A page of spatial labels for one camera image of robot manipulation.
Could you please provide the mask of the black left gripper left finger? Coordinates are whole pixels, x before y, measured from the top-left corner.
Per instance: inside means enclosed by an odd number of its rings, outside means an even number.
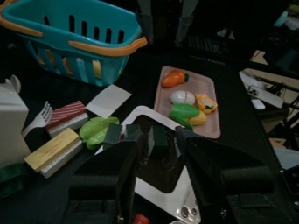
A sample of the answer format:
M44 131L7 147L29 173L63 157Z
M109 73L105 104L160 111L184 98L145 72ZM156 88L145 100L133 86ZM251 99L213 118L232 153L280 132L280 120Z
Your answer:
M137 131L75 171L65 224L129 224L140 141Z

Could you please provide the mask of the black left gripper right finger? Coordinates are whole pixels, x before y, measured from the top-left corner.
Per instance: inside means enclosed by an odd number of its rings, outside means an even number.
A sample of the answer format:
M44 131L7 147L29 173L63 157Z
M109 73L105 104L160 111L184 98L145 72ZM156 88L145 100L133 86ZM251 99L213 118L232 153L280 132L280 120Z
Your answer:
M246 152L177 127L200 224L299 224L283 173Z

